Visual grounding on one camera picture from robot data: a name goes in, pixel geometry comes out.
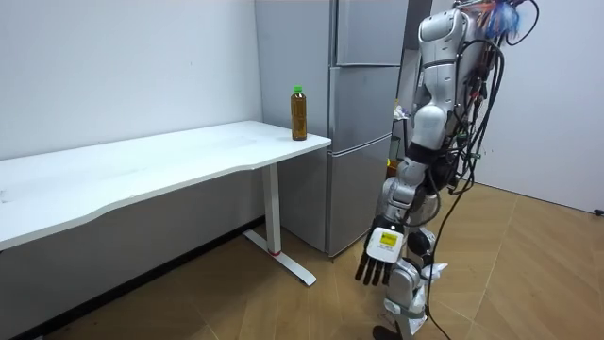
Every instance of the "white desk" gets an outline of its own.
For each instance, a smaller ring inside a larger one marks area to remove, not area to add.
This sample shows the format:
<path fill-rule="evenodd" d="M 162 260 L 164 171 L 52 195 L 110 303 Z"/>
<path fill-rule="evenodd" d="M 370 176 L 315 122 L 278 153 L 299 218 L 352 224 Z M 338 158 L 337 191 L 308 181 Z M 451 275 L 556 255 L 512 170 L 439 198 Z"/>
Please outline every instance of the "white desk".
<path fill-rule="evenodd" d="M 0 161 L 0 250 L 243 170 L 262 168 L 267 239 L 245 236 L 307 285 L 316 278 L 281 253 L 277 163 L 328 146 L 247 121 Z"/>

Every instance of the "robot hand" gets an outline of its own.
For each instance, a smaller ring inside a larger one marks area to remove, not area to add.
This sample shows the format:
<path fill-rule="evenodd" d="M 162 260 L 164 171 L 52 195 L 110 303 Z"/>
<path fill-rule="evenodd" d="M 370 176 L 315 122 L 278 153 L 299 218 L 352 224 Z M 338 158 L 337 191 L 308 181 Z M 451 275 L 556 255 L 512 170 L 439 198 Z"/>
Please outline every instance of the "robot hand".
<path fill-rule="evenodd" d="M 378 285 L 380 279 L 383 284 L 388 284 L 392 264 L 400 258 L 404 245 L 405 235 L 402 226 L 397 226 L 382 215 L 376 216 L 365 239 L 364 251 L 355 279 L 360 281 L 364 274 L 365 285 L 369 282 Z"/>

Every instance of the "desk foot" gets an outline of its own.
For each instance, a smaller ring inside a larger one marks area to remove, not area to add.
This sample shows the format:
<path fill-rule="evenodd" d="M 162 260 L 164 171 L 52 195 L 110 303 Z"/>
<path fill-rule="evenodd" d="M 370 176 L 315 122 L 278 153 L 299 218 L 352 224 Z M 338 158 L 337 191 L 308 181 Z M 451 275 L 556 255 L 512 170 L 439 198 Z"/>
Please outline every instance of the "desk foot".
<path fill-rule="evenodd" d="M 258 245 L 258 247 L 262 248 L 266 253 L 268 253 L 273 259 L 279 261 L 280 264 L 283 264 L 289 271 L 291 271 L 294 275 L 296 275 L 302 282 L 306 285 L 311 286 L 313 283 L 317 281 L 317 278 L 314 277 L 310 273 L 310 271 L 306 270 L 302 265 L 298 264 L 296 261 L 292 260 L 289 256 L 285 255 L 282 251 L 279 252 L 278 255 L 274 256 L 266 247 L 266 240 L 264 240 L 260 235 L 252 230 L 248 230 L 243 233 L 245 237 L 247 237 L 250 241 Z"/>

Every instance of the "wooden floor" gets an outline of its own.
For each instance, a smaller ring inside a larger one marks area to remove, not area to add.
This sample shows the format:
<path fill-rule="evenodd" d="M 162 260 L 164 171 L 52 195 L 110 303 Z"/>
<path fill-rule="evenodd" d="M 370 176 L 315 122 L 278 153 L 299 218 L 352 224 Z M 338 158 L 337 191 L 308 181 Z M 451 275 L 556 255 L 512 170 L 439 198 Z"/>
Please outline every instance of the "wooden floor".
<path fill-rule="evenodd" d="M 353 279 L 361 243 L 331 262 L 283 233 L 288 255 L 317 277 L 311 288 L 239 237 L 47 338 L 362 340 L 389 325 L 384 288 Z M 437 261 L 450 266 L 432 310 L 453 340 L 604 339 L 604 219 L 477 186 Z M 445 339 L 429 322 L 415 338 Z"/>

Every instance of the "humanoid robot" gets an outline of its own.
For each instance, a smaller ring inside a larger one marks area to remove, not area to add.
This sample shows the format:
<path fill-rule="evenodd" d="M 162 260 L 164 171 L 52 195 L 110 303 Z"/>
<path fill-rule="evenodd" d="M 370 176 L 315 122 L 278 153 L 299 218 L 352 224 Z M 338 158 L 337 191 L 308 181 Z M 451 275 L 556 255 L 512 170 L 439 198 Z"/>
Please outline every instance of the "humanoid robot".
<path fill-rule="evenodd" d="M 536 24 L 539 8 L 529 1 L 537 10 Z M 422 72 L 411 144 L 396 177 L 383 185 L 356 274 L 364 284 L 387 285 L 384 306 L 396 333 L 377 326 L 377 340 L 411 340 L 410 320 L 429 316 L 429 283 L 440 232 L 435 236 L 426 224 L 438 214 L 445 186 L 457 196 L 454 207 L 474 183 L 480 144 L 504 70 L 499 47 L 503 42 L 520 43 L 534 28 L 520 41 L 510 42 L 517 34 L 516 7 L 524 2 L 458 1 L 419 26 Z M 427 283 L 428 304 L 414 310 L 420 287 Z"/>

